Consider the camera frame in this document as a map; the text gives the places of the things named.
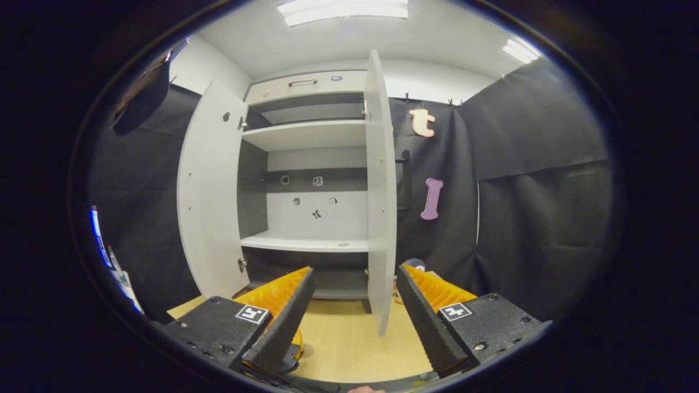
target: white wall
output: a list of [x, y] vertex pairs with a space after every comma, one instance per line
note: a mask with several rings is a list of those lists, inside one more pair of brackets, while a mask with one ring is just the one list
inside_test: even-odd
[[170, 65], [170, 79], [175, 78], [173, 84], [204, 94], [215, 79], [242, 100], [250, 77], [203, 38], [191, 36], [189, 42]]
[[[367, 62], [368, 59], [357, 59], [309, 64], [264, 79], [299, 72], [366, 69]], [[441, 64], [400, 59], [381, 59], [381, 64], [389, 97], [405, 98], [408, 92], [413, 99], [443, 103], [452, 99], [454, 103], [459, 103], [459, 100], [465, 101], [495, 82], [480, 73]]]

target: drawer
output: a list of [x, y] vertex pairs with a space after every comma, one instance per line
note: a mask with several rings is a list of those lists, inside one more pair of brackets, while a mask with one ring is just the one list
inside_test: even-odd
[[285, 76], [251, 85], [245, 103], [252, 106], [313, 94], [363, 92], [365, 78], [366, 71], [324, 71]]

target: open cabinet door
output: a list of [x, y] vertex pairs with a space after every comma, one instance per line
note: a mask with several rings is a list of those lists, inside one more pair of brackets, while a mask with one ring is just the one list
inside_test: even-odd
[[237, 176], [247, 105], [211, 82], [185, 135], [177, 179], [180, 237], [189, 270], [206, 297], [230, 299], [250, 283], [238, 233]]
[[389, 98], [376, 50], [369, 55], [364, 90], [371, 312], [386, 334], [396, 268], [396, 156]]

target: black curtain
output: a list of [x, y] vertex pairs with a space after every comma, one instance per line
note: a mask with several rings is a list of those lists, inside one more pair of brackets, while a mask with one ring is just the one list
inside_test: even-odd
[[460, 108], [471, 138], [480, 226], [455, 282], [557, 318], [603, 263], [612, 203], [603, 125], [562, 69], [538, 59]]
[[143, 310], [162, 323], [172, 320], [167, 310], [200, 295], [182, 249], [176, 203], [182, 142], [200, 97], [173, 85], [141, 126], [122, 136], [104, 131], [89, 175], [105, 246], [112, 245], [129, 273]]
[[[410, 209], [398, 212], [396, 263], [409, 258], [425, 261], [428, 270], [474, 292], [485, 290], [475, 265], [477, 192], [468, 129], [457, 107], [432, 101], [390, 99], [396, 157], [410, 151]], [[424, 138], [412, 128], [412, 109], [426, 109], [435, 121], [434, 136]], [[405, 205], [401, 165], [396, 167], [398, 205]], [[436, 220], [420, 218], [427, 201], [429, 178], [444, 182]]]

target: cable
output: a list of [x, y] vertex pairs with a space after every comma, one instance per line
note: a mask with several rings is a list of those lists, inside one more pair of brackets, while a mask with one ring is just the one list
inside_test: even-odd
[[273, 387], [279, 387], [279, 386], [288, 386], [288, 382], [284, 379], [281, 378], [284, 382], [279, 383], [278, 381], [274, 381], [273, 377], [270, 378], [269, 376], [265, 376], [264, 374], [257, 373], [256, 371], [246, 369], [244, 371], [245, 374], [247, 374], [249, 377], [254, 378], [255, 380], [258, 380], [259, 382], [262, 382], [264, 384], [273, 386]]
[[308, 390], [301, 389], [300, 386], [293, 386], [293, 385], [291, 384], [291, 382], [294, 381], [294, 380], [297, 379], [297, 378], [298, 378], [298, 376], [292, 377], [290, 380], [287, 381], [287, 383], [288, 383], [288, 385], [289, 385], [290, 388], [292, 388], [292, 389], [297, 389], [297, 390], [299, 390], [301, 393], [339, 393], [339, 391], [340, 391], [340, 384], [339, 384], [339, 383], [335, 383], [335, 384], [338, 386], [338, 388], [337, 388], [334, 392], [330, 392], [330, 391], [328, 391], [328, 390], [324, 390], [324, 389], [322, 389], [322, 388], [320, 388], [320, 387], [309, 386], [309, 385], [304, 386], [305, 389], [308, 389], [308, 388], [311, 388], [311, 389], [312, 389], [312, 390], [309, 392]]

